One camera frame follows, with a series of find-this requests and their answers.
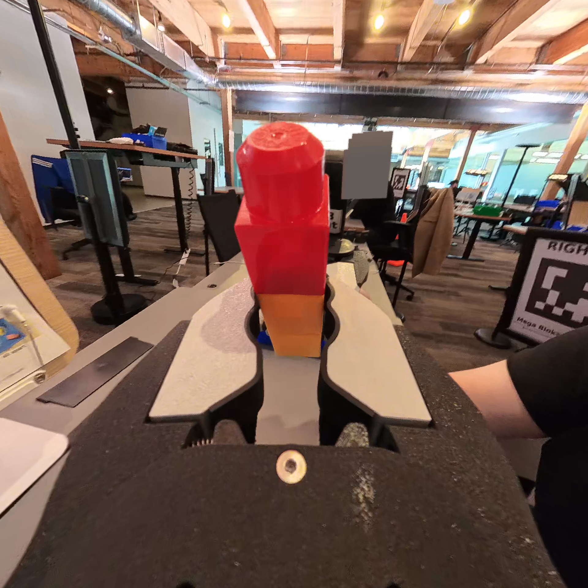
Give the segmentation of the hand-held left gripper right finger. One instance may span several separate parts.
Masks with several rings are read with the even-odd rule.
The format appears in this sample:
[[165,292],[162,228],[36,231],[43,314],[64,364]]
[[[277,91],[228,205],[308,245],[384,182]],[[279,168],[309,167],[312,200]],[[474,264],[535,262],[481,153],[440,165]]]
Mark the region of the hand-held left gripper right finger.
[[349,423],[365,425],[369,443],[387,443],[388,426],[432,425],[394,325],[377,305],[341,281],[328,281],[324,332],[320,443],[336,443]]

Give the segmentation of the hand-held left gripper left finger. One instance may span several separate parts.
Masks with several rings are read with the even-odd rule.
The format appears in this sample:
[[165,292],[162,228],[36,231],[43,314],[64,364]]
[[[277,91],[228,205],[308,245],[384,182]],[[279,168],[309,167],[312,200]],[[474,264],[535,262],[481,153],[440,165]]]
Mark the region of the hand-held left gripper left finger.
[[152,423],[194,423],[211,438],[234,421],[255,443],[264,401],[259,304],[246,277],[192,317],[149,410]]

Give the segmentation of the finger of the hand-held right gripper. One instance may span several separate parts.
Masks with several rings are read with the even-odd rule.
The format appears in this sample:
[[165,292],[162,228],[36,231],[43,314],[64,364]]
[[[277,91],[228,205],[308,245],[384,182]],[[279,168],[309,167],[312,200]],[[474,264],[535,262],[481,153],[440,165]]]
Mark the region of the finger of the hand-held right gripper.
[[365,283],[365,269],[357,269],[353,262],[329,263],[326,271],[330,282],[339,281],[354,290],[360,290]]

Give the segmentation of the red mega block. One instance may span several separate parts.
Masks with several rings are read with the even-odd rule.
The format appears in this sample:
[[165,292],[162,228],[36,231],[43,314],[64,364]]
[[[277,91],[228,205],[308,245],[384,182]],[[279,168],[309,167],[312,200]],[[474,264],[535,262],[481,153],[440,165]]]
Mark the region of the red mega block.
[[305,127],[256,129],[236,154],[244,195],[235,232],[257,295],[322,296],[329,246],[325,149]]

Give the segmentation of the yellow mega block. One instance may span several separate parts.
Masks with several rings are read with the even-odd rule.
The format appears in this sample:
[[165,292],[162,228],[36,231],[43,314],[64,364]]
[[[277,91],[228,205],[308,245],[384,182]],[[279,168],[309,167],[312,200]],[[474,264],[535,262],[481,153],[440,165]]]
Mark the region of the yellow mega block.
[[322,334],[323,295],[257,296],[270,337]]
[[320,357],[322,337],[315,334],[276,334],[269,335],[270,341],[279,356]]

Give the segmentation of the person's right forearm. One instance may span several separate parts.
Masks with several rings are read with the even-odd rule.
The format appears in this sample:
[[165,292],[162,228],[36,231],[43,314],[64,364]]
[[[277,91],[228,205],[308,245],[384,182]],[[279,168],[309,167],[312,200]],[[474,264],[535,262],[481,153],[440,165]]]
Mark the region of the person's right forearm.
[[526,410],[508,371],[507,361],[449,373],[499,439],[543,439]]

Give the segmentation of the black office chair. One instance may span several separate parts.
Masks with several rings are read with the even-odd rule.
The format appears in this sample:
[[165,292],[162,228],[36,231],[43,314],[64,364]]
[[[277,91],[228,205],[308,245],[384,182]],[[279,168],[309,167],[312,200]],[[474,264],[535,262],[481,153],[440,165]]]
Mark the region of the black office chair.
[[[366,243],[378,267],[380,279],[383,283],[388,282],[394,286],[391,302],[394,311],[401,290],[408,292],[408,300],[412,300],[415,294],[413,290],[403,285],[408,264],[413,262],[414,241],[415,228],[408,222],[387,220],[368,232]],[[390,261],[401,262],[401,272],[397,278],[387,274],[387,265]]]

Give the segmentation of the black flat plate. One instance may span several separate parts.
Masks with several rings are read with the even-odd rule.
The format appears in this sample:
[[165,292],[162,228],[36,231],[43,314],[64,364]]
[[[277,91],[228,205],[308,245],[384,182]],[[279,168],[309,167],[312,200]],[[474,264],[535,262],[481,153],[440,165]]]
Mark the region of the black flat plate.
[[90,364],[41,394],[37,401],[75,408],[130,364],[153,348],[151,343],[128,337]]

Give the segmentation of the black round-base floor stand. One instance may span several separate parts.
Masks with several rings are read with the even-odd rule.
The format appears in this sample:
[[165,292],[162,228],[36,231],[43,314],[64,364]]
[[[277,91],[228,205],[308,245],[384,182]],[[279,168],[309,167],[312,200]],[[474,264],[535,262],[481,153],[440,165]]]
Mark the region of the black round-base floor stand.
[[499,320],[494,327],[480,327],[474,332],[474,337],[489,347],[499,350],[513,349],[513,342],[506,334],[508,322]]

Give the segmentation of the black display panel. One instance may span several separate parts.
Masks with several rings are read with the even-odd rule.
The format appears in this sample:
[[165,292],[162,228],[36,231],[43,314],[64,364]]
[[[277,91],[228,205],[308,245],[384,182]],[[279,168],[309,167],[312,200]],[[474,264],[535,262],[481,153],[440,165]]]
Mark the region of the black display panel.
[[198,204],[204,222],[205,270],[210,275],[209,241],[220,263],[230,261],[239,254],[240,245],[234,225],[240,209],[240,196],[236,190],[215,192],[198,196]]

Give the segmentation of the wooden board with instruction sheet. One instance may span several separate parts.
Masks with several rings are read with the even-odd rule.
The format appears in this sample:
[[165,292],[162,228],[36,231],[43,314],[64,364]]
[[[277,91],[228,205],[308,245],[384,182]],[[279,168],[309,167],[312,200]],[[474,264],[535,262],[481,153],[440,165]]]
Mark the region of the wooden board with instruction sheet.
[[1,220],[1,407],[62,371],[78,346],[73,321]]

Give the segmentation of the black floor lamp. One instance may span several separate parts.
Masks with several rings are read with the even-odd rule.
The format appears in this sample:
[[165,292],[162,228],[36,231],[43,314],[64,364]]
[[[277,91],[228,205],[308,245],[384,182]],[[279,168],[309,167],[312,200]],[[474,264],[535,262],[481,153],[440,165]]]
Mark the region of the black floor lamp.
[[511,193],[512,187],[513,187],[515,180],[518,176],[518,173],[519,173],[519,170],[523,164],[523,161],[525,160],[525,156],[526,156],[527,152],[531,149],[536,149],[536,148],[540,147],[540,143],[524,143],[524,144],[518,144],[518,145],[516,145],[516,147],[521,148],[523,151],[522,151],[521,157],[519,158],[517,167],[513,173],[511,181],[510,181],[510,183],[509,183],[509,185],[503,195],[503,199],[502,199],[502,202],[500,205],[502,209],[504,209],[506,206],[506,201],[508,200],[508,197]]

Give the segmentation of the framed panel on pole stand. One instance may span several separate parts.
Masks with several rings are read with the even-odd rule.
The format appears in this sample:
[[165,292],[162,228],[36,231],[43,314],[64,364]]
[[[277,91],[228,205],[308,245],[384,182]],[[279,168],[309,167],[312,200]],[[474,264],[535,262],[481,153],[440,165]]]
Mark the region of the framed panel on pole stand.
[[91,306],[94,322],[118,326],[148,306],[137,293],[122,293],[110,248],[129,245],[122,192],[116,162],[107,150],[64,151],[77,200],[82,227],[92,242],[105,295]]

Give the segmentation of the wooden standing desk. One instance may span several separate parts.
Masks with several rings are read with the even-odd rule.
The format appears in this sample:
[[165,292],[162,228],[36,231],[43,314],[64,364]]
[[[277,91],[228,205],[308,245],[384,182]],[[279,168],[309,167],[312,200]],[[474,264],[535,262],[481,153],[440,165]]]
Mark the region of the wooden standing desk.
[[137,166],[197,169],[200,160],[204,162],[212,160],[194,153],[147,148],[142,145],[98,141],[78,141],[78,143],[77,151],[109,152],[112,156],[124,156],[131,165]]

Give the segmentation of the blue jacket on chair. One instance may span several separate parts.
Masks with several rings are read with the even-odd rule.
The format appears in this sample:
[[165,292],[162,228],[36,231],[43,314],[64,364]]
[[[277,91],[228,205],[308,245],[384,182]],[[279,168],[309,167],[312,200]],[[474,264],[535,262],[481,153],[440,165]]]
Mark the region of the blue jacket on chair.
[[48,224],[77,219],[77,200],[65,158],[31,155],[36,199]]

